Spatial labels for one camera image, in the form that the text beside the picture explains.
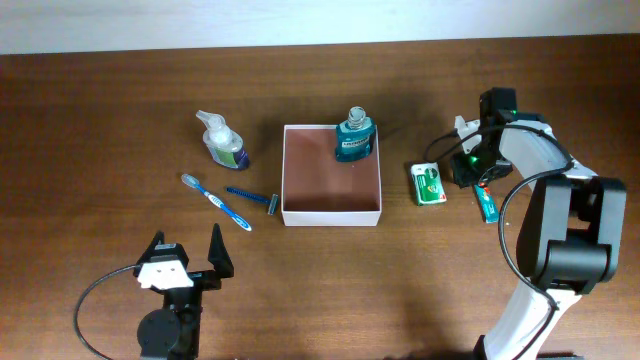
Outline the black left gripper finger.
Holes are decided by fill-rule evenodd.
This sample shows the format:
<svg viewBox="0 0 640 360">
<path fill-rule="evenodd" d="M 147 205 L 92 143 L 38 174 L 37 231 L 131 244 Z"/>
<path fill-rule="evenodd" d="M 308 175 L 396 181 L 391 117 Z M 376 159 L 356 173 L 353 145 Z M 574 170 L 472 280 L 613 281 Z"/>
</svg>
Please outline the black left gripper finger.
<svg viewBox="0 0 640 360">
<path fill-rule="evenodd" d="M 146 262 L 150 261 L 150 258 L 153 256 L 154 252 L 155 252 L 155 248 L 158 245 L 163 245 L 165 243 L 165 236 L 164 233 L 160 230 L 158 230 L 151 243 L 149 244 L 149 246 L 145 249 L 145 251 L 142 253 L 142 255 L 140 256 L 140 258 L 137 261 L 137 264 L 144 264 Z"/>
<path fill-rule="evenodd" d="M 234 276 L 234 265 L 225 247 L 218 223 L 215 223 L 212 229 L 207 259 L 219 278 L 232 278 Z"/>
</svg>

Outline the green white soap bar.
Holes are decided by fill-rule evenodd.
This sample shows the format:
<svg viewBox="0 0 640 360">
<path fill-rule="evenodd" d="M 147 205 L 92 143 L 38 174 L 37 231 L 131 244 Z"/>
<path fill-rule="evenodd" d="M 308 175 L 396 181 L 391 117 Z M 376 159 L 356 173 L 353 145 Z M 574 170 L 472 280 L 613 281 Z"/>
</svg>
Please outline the green white soap bar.
<svg viewBox="0 0 640 360">
<path fill-rule="evenodd" d="M 436 163 L 413 164 L 410 175 L 418 206 L 440 204 L 447 201 L 439 167 Z"/>
</svg>

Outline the toothpaste tube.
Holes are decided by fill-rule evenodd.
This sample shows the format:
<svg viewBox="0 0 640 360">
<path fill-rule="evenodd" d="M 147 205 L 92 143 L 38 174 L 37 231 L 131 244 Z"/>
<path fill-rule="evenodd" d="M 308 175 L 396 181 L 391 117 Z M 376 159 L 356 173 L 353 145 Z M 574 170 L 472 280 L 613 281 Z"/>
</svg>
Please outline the toothpaste tube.
<svg viewBox="0 0 640 360">
<path fill-rule="evenodd" d="M 478 185 L 474 185 L 473 190 L 479 204 L 483 221 L 487 224 L 497 223 L 499 220 L 499 208 L 490 190 L 487 187 Z"/>
</svg>

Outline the teal mouthwash bottle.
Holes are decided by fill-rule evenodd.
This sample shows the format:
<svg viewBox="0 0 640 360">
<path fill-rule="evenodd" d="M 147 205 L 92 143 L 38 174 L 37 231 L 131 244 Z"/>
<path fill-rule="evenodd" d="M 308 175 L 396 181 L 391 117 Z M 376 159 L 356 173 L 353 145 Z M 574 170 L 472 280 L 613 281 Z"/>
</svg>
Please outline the teal mouthwash bottle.
<svg viewBox="0 0 640 360">
<path fill-rule="evenodd" d="M 336 160 L 354 162 L 369 156 L 375 132 L 376 124 L 365 110 L 352 107 L 347 119 L 336 126 Z"/>
</svg>

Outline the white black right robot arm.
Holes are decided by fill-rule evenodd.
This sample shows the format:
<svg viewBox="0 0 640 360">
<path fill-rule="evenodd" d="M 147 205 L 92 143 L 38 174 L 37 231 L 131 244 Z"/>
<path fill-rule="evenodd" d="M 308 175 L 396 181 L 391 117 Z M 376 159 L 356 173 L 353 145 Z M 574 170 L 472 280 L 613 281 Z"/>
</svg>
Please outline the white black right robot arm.
<svg viewBox="0 0 640 360">
<path fill-rule="evenodd" d="M 516 289 L 477 359 L 536 359 L 570 307 L 617 271 L 626 187 L 576 160 L 542 115 L 518 110 L 512 88 L 479 97 L 479 117 L 457 118 L 450 160 L 461 188 L 522 177 L 498 213 L 498 241 Z"/>
</svg>

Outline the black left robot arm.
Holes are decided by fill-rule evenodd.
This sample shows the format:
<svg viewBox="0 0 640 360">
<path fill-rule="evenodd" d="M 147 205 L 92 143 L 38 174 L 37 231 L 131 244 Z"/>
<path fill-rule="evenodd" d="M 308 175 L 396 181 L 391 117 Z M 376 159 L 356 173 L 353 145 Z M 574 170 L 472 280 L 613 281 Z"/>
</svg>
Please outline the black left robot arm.
<svg viewBox="0 0 640 360">
<path fill-rule="evenodd" d="M 212 229 L 208 270 L 190 271 L 189 258 L 179 243 L 167 243 L 164 233 L 154 235 L 135 264 L 134 277 L 143 289 L 163 297 L 162 307 L 140 321 L 137 341 L 142 359 L 195 359 L 199 355 L 202 294 L 216 291 L 234 276 L 221 228 Z"/>
</svg>

